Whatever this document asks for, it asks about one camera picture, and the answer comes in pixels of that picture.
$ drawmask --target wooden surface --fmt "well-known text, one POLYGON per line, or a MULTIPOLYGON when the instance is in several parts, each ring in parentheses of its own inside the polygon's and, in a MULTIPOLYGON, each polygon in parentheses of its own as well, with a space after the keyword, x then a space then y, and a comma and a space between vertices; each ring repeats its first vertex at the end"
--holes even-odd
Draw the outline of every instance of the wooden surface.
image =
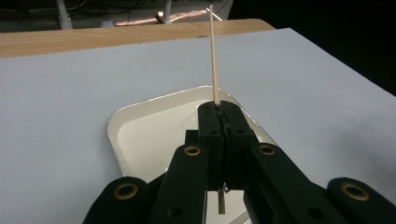
MULTIPOLYGON (((216 21, 216 35, 274 30, 261 20, 216 21)), ((0 34, 0 58, 209 36, 209 22, 0 34)))

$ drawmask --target white table surface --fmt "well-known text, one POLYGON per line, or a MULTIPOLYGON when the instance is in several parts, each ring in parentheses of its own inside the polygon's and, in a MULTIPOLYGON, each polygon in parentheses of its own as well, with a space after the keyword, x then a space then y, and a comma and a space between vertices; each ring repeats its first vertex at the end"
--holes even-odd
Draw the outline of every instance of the white table surface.
MULTIPOLYGON (((396 98, 290 29, 217 37, 219 86, 313 182, 396 203, 396 98)), ((80 223, 121 177, 118 108, 211 84, 208 38, 0 60, 0 223, 80 223)))

